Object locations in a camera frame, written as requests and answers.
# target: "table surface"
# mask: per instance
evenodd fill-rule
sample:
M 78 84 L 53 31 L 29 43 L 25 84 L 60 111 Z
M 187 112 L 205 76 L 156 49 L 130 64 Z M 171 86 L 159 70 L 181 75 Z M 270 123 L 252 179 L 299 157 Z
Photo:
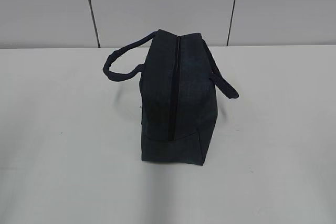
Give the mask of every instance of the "table surface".
M 138 74 L 111 49 L 0 50 L 0 223 L 336 223 L 336 46 L 210 47 L 203 167 L 141 161 Z M 129 51 L 112 69 L 142 63 Z

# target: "bag handle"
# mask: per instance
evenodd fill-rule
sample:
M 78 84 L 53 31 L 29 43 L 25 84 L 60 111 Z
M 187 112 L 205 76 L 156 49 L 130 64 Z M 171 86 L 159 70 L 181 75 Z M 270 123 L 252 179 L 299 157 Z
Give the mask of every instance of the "bag handle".
M 109 55 L 107 58 L 104 67 L 103 72 L 104 74 L 111 80 L 111 81 L 125 81 L 133 78 L 137 73 L 142 72 L 144 70 L 144 64 L 137 65 L 133 71 L 129 73 L 115 73 L 110 71 L 110 66 L 113 62 L 115 62 L 120 56 L 122 56 L 124 53 L 126 53 L 128 50 L 133 49 L 135 47 L 141 46 L 142 44 L 145 44 L 147 41 L 154 38 L 156 35 L 156 31 L 152 32 L 151 34 L 147 35 L 146 37 L 131 43 L 127 46 L 124 46 L 116 51 L 114 51 L 112 54 Z
M 203 46 L 206 51 L 206 54 L 208 56 L 210 66 L 212 69 L 212 73 L 210 74 L 210 79 L 213 81 L 213 83 L 221 90 L 221 92 L 226 95 L 229 99 L 231 98 L 238 98 L 239 94 L 238 92 L 222 77 L 221 72 L 218 69 L 218 66 L 216 65 L 216 62 L 206 44 L 206 42 L 202 39 Z

